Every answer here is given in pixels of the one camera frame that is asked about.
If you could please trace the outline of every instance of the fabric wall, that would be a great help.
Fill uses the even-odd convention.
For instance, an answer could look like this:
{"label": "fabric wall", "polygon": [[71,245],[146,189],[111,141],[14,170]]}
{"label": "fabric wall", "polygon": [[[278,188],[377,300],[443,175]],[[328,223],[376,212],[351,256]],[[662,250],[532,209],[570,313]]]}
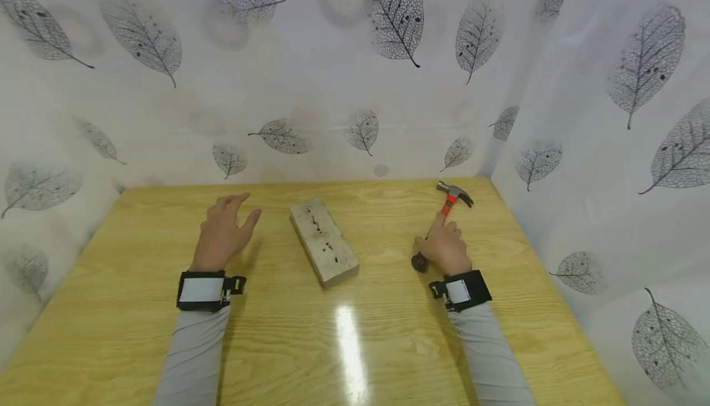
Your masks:
{"label": "fabric wall", "polygon": [[707,1],[0,0],[1,360],[125,187],[492,174],[629,403],[707,404]]}

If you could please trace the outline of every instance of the gray sleeve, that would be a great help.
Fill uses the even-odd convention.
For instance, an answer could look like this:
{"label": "gray sleeve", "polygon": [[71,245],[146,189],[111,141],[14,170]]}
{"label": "gray sleeve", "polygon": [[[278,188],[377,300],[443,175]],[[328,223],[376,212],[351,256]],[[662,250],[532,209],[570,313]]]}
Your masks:
{"label": "gray sleeve", "polygon": [[210,406],[218,401],[222,337],[229,306],[177,314],[176,330],[153,406]]}
{"label": "gray sleeve", "polygon": [[480,304],[449,318],[463,341],[480,406],[534,406],[518,361],[500,330],[491,307]]}

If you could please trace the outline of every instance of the wood grain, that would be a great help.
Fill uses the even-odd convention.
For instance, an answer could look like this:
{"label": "wood grain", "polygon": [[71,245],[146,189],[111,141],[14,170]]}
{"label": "wood grain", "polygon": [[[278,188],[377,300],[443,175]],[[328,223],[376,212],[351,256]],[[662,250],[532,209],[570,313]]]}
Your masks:
{"label": "wood grain", "polygon": [[316,197],[291,207],[291,220],[324,288],[358,274],[360,264],[323,200]]}
{"label": "wood grain", "polygon": [[[540,406],[622,405],[513,216],[486,178],[449,218]],[[148,405],[176,319],[178,277],[205,210],[252,191],[263,213],[229,272],[249,278],[226,332],[221,405],[475,405],[462,347],[410,266],[444,194],[436,181],[141,187],[125,191],[1,375],[2,404]],[[289,220],[320,196],[360,258],[323,290]]]}

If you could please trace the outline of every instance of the hammer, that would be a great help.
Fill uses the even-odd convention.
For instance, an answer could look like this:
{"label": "hammer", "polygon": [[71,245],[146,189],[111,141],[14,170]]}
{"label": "hammer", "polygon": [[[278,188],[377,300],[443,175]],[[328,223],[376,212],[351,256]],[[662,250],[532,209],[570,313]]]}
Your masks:
{"label": "hammer", "polygon": [[[461,187],[449,186],[447,183],[439,181],[436,183],[436,188],[438,190],[443,190],[448,194],[446,202],[444,202],[444,206],[441,210],[441,213],[444,214],[444,218],[449,215],[452,206],[459,199],[466,203],[469,208],[473,206],[473,199],[471,195],[467,194]],[[427,260],[426,257],[419,252],[417,255],[412,257],[412,267],[414,267],[414,270],[417,272],[424,274],[426,270],[429,269],[429,260]]]}

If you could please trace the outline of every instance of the wooden block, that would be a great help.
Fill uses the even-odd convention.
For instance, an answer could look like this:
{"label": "wooden block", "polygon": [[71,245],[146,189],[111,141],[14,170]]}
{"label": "wooden block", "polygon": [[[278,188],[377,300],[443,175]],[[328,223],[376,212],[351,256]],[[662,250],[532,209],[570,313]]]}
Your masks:
{"label": "wooden block", "polygon": [[320,198],[291,207],[291,221],[324,288],[358,274],[360,263]]}

